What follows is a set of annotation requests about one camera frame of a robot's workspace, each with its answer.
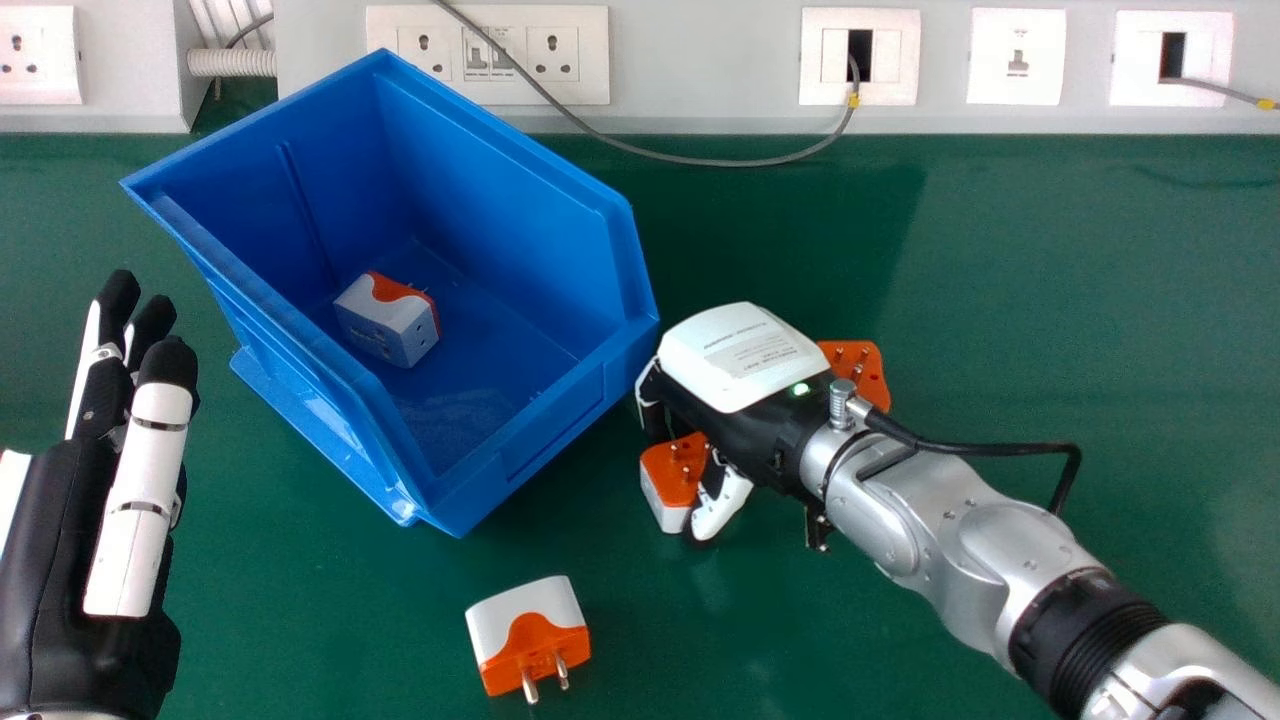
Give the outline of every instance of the green table surface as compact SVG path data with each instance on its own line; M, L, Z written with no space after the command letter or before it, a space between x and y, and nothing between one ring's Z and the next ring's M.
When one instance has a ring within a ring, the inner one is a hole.
M197 135L264 100L228 95ZM0 441L58 439L111 268L169 293L201 355L163 717L1051 716L852 546L806 551L790 501L758 493L712 550L662 536L621 405L465 539L393 525L232 374L201 277L118 187L191 141L0 137ZM1079 541L1280 676L1280 137L849 137L755 172L544 141L634 204L664 325L750 299L813 337L877 341L920 432L1074 438ZM1033 501L1057 471L978 468ZM463 610L556 573L591 660L535 710L488 698Z

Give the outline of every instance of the black rectangular opening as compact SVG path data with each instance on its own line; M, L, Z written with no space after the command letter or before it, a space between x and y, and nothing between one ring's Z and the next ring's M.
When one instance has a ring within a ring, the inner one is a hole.
M858 79L861 82L872 81L872 31L869 29L851 29L849 31L849 54L858 63ZM854 82L854 69L845 63L845 81Z
M1164 33L1160 45L1160 79L1183 77L1183 55L1185 53L1185 32Z

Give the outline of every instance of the metal pin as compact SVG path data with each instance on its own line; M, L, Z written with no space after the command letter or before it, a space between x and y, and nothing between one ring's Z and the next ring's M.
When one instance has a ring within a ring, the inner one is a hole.
M520 680L525 685L525 700L529 701L529 705L538 705L538 685L534 684L534 678L527 669L520 673Z
M564 659L561 657L558 652L553 652L552 655L556 656L556 674L559 675L561 689L562 691L567 691L568 689L568 665L564 665Z

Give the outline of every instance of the white corrugated hose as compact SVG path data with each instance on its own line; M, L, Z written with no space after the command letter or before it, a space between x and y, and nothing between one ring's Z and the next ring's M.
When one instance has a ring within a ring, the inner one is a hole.
M275 77L274 50L187 50L196 77Z

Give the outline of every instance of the white switch plate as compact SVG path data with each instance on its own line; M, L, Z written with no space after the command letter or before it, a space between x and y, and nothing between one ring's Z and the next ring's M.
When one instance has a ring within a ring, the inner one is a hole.
M1066 69L1066 10L974 8L970 105L1057 105Z
M915 105L920 86L920 12L897 8L804 8L800 104L845 104L850 29L872 31L872 78L861 83L861 104Z
M456 8L561 102L609 104L607 5ZM434 5L369 5L365 40L369 51L387 47L481 105L545 105L484 40Z
M1183 77L1230 83L1235 42L1233 13L1120 10L1111 59L1111 104L1221 108L1226 99L1217 92L1160 83L1160 55L1166 32L1187 33Z
M0 6L0 105L79 105L73 5Z

